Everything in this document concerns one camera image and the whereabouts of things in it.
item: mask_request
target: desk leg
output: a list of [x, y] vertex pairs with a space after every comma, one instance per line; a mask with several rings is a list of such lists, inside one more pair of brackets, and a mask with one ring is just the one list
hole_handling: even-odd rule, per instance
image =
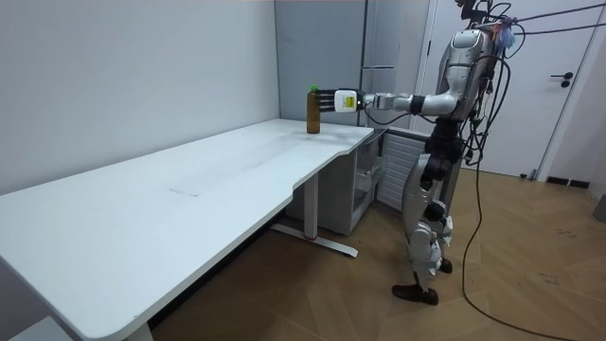
[[282, 224], [275, 224], [272, 229], [341, 252], [349, 257], [357, 257], [358, 250], [353, 247], [318, 237], [318, 174], [312, 176], [303, 186], [305, 190], [304, 232]]
[[131, 336], [127, 337], [124, 341], [153, 341], [152, 332], [148, 324], [144, 324], [139, 327], [138, 330], [134, 331]]

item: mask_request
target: wooden floor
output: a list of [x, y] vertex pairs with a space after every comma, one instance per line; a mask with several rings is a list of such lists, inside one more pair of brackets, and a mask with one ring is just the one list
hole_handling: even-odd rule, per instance
[[[606, 224], [583, 189], [483, 173], [484, 224], [466, 280], [472, 301], [510, 323], [567, 338], [606, 340]], [[454, 273], [438, 275], [437, 307], [391, 296], [411, 283], [399, 217], [372, 207], [349, 238], [352, 260], [267, 232], [159, 325], [157, 341], [542, 340], [476, 312], [461, 293], [461, 261], [476, 227], [474, 173], [453, 206]]]

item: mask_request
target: humanoid robot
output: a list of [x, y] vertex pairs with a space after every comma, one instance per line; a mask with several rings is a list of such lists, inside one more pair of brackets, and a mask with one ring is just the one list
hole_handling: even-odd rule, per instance
[[[468, 1], [465, 7], [474, 2]], [[482, 18], [473, 11], [466, 14], [465, 7], [464, 19], [473, 22]], [[317, 95], [321, 112], [353, 113], [370, 108], [436, 118], [436, 127], [410, 171], [401, 200], [408, 259], [416, 284], [392, 288], [397, 297], [431, 305], [438, 304], [438, 295], [430, 288], [430, 279], [437, 271], [453, 272], [452, 263], [444, 258], [453, 220], [446, 205], [435, 198], [436, 190], [463, 157], [465, 143], [460, 126], [477, 115], [478, 99], [490, 88], [496, 62], [492, 33], [474, 29], [473, 24], [470, 27], [455, 33], [447, 47], [436, 95], [365, 94], [349, 89], [320, 90]]]

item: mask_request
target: bottle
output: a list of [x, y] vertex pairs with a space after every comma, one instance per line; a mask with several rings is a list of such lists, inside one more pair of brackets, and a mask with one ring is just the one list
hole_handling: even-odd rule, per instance
[[320, 106], [316, 97], [318, 85], [313, 84], [307, 94], [307, 134], [320, 134]]

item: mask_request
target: black cable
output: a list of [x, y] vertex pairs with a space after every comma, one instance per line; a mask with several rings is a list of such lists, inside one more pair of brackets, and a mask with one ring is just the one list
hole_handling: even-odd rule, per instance
[[538, 34], [549, 34], [549, 33], [560, 33], [560, 32], [569, 32], [569, 31], [573, 31], [573, 30], [578, 30], [578, 29], [586, 29], [586, 28], [594, 28], [594, 27], [603, 27], [606, 26], [606, 23], [603, 24], [595, 24], [595, 25], [587, 25], [584, 27], [570, 27], [570, 28], [560, 28], [560, 29], [551, 29], [551, 30], [545, 30], [545, 31], [536, 31], [536, 32], [520, 32], [520, 33], [514, 33], [515, 35], [538, 35]]
[[[484, 1], [478, 1], [478, 2], [475, 4], [475, 8], [473, 8], [473, 10], [479, 10], [479, 9], [480, 9], [480, 5], [482, 5], [483, 3], [484, 3]], [[487, 2], [486, 2], [486, 7], [487, 7], [487, 9], [489, 9], [489, 8], [490, 8], [491, 4], [492, 4], [492, 1], [491, 1], [491, 0], [489, 0], [489, 1], [487, 1]]]
[[469, 303], [474, 309], [476, 309], [479, 313], [481, 313], [482, 315], [484, 315], [485, 317], [501, 323], [505, 326], [508, 326], [510, 328], [513, 328], [514, 330], [520, 331], [520, 332], [527, 332], [527, 333], [531, 333], [533, 335], [537, 335], [537, 336], [541, 336], [541, 337], [545, 337], [545, 338], [550, 338], [553, 340], [562, 340], [562, 341], [577, 341], [574, 339], [568, 339], [565, 337], [559, 337], [559, 336], [553, 336], [553, 335], [548, 335], [548, 334], [544, 334], [541, 332], [534, 332], [534, 331], [530, 331], [527, 329], [524, 329], [522, 327], [518, 327], [515, 325], [512, 325], [510, 323], [507, 323], [505, 321], [502, 321], [486, 312], [484, 312], [483, 310], [481, 310], [480, 308], [478, 308], [468, 297], [467, 295], [467, 291], [465, 290], [465, 264], [467, 263], [467, 254], [470, 250], [470, 246], [472, 245], [473, 240], [475, 240], [475, 236], [477, 236], [477, 233], [480, 231], [480, 227], [482, 226], [482, 220], [484, 219], [483, 213], [482, 213], [482, 200], [480, 197], [480, 163], [478, 162], [476, 168], [475, 168], [475, 196], [477, 199], [477, 209], [479, 211], [479, 220], [477, 223], [477, 227], [475, 228], [475, 231], [472, 234], [472, 237], [470, 238], [470, 241], [467, 243], [467, 246], [465, 247], [465, 253], [463, 254], [463, 266], [462, 266], [462, 273], [463, 273], [463, 280], [462, 280], [462, 286], [463, 286], [463, 296], [465, 297], [465, 300], [467, 301], [467, 303]]
[[417, 115], [417, 117], [421, 117], [421, 118], [423, 118], [425, 121], [427, 121], [429, 123], [436, 124], [436, 122], [434, 120], [429, 119], [429, 118], [427, 118], [427, 117], [425, 117], [423, 115]]
[[488, 58], [493, 58], [499, 62], [501, 62], [502, 66], [501, 66], [501, 73], [499, 76], [499, 81], [497, 84], [497, 92], [495, 92], [495, 99], [497, 97], [496, 94], [498, 94], [498, 89], [501, 85], [501, 81], [503, 80], [503, 66], [506, 68], [506, 70], [508, 71], [508, 81], [506, 82], [505, 85], [505, 89], [503, 90], [503, 95], [501, 97], [501, 100], [499, 102], [499, 105], [495, 108], [495, 101], [492, 103], [491, 109], [490, 109], [490, 114], [489, 114], [489, 120], [487, 122], [487, 126], [486, 126], [486, 130], [484, 132], [484, 134], [482, 135], [481, 141], [477, 140], [478, 137], [478, 133], [477, 133], [477, 127], [475, 127], [473, 124], [471, 124], [470, 129], [471, 129], [471, 134], [474, 136], [475, 142], [476, 144], [478, 144], [478, 150], [480, 151], [480, 157], [478, 159], [477, 162], [474, 163], [475, 167], [475, 194], [476, 194], [476, 200], [477, 200], [477, 208], [478, 208], [478, 212], [479, 212], [479, 219], [478, 219], [478, 224], [477, 227], [475, 228], [472, 237], [470, 238], [470, 240], [467, 242], [467, 246], [465, 247], [465, 253], [463, 254], [463, 264], [462, 264], [462, 276], [461, 276], [461, 286], [463, 289], [463, 296], [465, 297], [465, 300], [467, 301], [467, 303], [469, 303], [474, 309], [476, 309], [479, 313], [481, 313], [482, 315], [484, 315], [485, 317], [498, 322], [502, 325], [508, 326], [512, 329], [515, 329], [517, 331], [520, 332], [527, 332], [533, 335], [537, 335], [537, 336], [541, 336], [541, 337], [545, 337], [545, 338], [549, 338], [549, 339], [554, 339], [554, 340], [561, 340], [561, 341], [577, 341], [574, 339], [568, 339], [568, 338], [564, 338], [564, 337], [558, 337], [558, 336], [553, 336], [553, 335], [548, 335], [548, 334], [544, 334], [541, 332], [534, 332], [522, 327], [518, 327], [515, 326], [513, 324], [507, 323], [497, 317], [494, 317], [486, 312], [484, 312], [482, 309], [480, 309], [479, 307], [477, 307], [469, 298], [468, 294], [467, 294], [467, 290], [465, 288], [465, 267], [467, 264], [467, 255], [469, 253], [470, 247], [472, 246], [472, 242], [475, 240], [475, 237], [477, 236], [478, 232], [480, 231], [480, 228], [482, 227], [482, 222], [484, 220], [484, 216], [483, 216], [483, 212], [482, 212], [482, 200], [481, 200], [481, 196], [480, 196], [480, 164], [482, 162], [483, 159], [483, 153], [484, 153], [484, 148], [486, 147], [486, 141], [488, 139], [488, 135], [489, 135], [489, 129], [490, 126], [492, 125], [492, 123], [494, 122], [494, 120], [497, 118], [499, 112], [501, 111], [501, 108], [503, 107], [503, 103], [505, 101], [505, 98], [507, 97], [508, 94], [508, 89], [509, 89], [509, 82], [511, 81], [511, 68], [509, 67], [508, 63], [505, 61], [505, 58], [503, 57], [498, 57], [498, 56], [484, 56], [484, 57], [480, 57], [479, 59], [476, 60], [475, 64], [477, 64], [478, 62], [480, 62], [483, 59], [488, 59]]
[[371, 114], [370, 114], [370, 113], [367, 111], [366, 107], [364, 108], [364, 112], [365, 112], [365, 114], [368, 116], [368, 118], [370, 118], [370, 120], [371, 120], [371, 121], [373, 121], [373, 122], [375, 122], [375, 123], [377, 123], [377, 124], [379, 124], [379, 125], [390, 125], [391, 123], [393, 123], [393, 122], [397, 121], [398, 119], [400, 119], [400, 118], [402, 118], [402, 117], [407, 117], [407, 116], [411, 116], [411, 115], [412, 115], [411, 113], [405, 113], [405, 114], [402, 114], [402, 115], [400, 115], [400, 116], [398, 116], [398, 117], [396, 117], [396, 118], [394, 118], [394, 119], [392, 119], [392, 120], [390, 120], [390, 121], [388, 121], [388, 122], [380, 122], [380, 121], [376, 120], [376, 119], [375, 119], [375, 118], [374, 118], [374, 117], [373, 117], [373, 116], [372, 116], [372, 115], [371, 115]]
[[[499, 6], [507, 6], [505, 9], [503, 9], [503, 11], [501, 12], [501, 14], [496, 15], [496, 16], [492, 16], [492, 12], [494, 11], [494, 9], [498, 8]], [[507, 16], [505, 15], [505, 13], [507, 13], [509, 10], [511, 9], [511, 3], [499, 3], [494, 5], [489, 12], [490, 18], [494, 19], [494, 22], [497, 21], [497, 19], [503, 19], [503, 18], [507, 18]]]
[[546, 18], [546, 17], [560, 15], [560, 14], [574, 13], [576, 11], [581, 11], [581, 10], [586, 10], [586, 9], [596, 9], [596, 8], [600, 8], [600, 7], [604, 7], [604, 6], [606, 6], [606, 3], [587, 6], [587, 7], [578, 8], [578, 9], [567, 9], [567, 10], [561, 10], [561, 11], [556, 11], [556, 12], [549, 12], [549, 13], [545, 13], [545, 14], [534, 15], [531, 17], [523, 18], [523, 19], [518, 19], [517, 22], [522, 23], [522, 22], [528, 21], [528, 20], [541, 19], [541, 18]]
[[511, 59], [511, 58], [513, 58], [513, 56], [517, 55], [518, 52], [520, 52], [520, 50], [524, 46], [524, 43], [526, 42], [526, 30], [524, 29], [524, 27], [522, 25], [520, 25], [520, 24], [514, 24], [513, 27], [519, 27], [520, 30], [522, 30], [522, 32], [520, 32], [520, 33], [522, 33], [521, 35], [522, 35], [523, 38], [522, 38], [522, 42], [520, 43], [520, 47], [518, 47], [518, 49], [515, 50], [515, 52], [513, 52], [513, 54], [511, 54], [510, 56], [508, 56], [507, 52], [505, 52], [505, 56], [504, 56], [505, 59]]
[[486, 2], [486, 13], [487, 16], [490, 18], [490, 15], [492, 14], [492, 0]]

